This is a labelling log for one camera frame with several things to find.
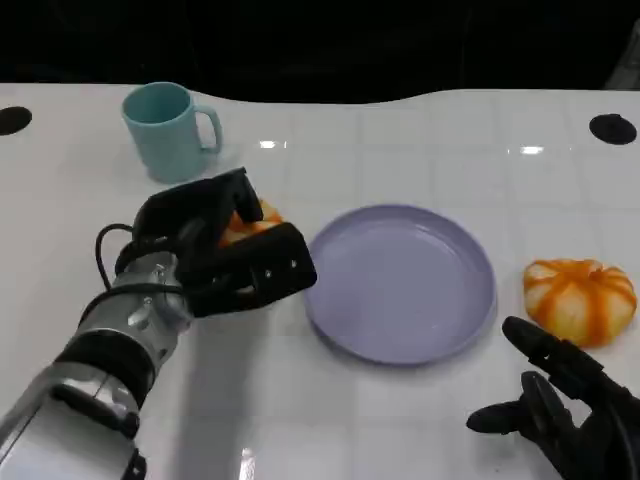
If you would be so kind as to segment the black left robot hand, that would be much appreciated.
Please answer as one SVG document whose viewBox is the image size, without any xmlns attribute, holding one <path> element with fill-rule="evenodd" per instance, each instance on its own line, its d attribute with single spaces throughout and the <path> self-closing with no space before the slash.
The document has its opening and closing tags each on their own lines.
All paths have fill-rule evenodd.
<svg viewBox="0 0 640 480">
<path fill-rule="evenodd" d="M 304 236 L 258 197 L 244 168 L 149 197 L 116 269 L 156 252 L 174 256 L 197 318 L 261 308 L 317 281 Z"/>
</svg>

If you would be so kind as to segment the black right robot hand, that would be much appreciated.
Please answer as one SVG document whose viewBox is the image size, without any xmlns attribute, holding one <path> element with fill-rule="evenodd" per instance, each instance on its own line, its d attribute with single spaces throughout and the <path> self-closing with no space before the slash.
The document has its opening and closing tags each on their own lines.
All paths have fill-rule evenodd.
<svg viewBox="0 0 640 480">
<path fill-rule="evenodd" d="M 637 479 L 639 399 L 568 340 L 515 316 L 502 332 L 546 374 L 523 372 L 519 398 L 473 412 L 467 428 L 520 434 L 564 479 Z"/>
</svg>

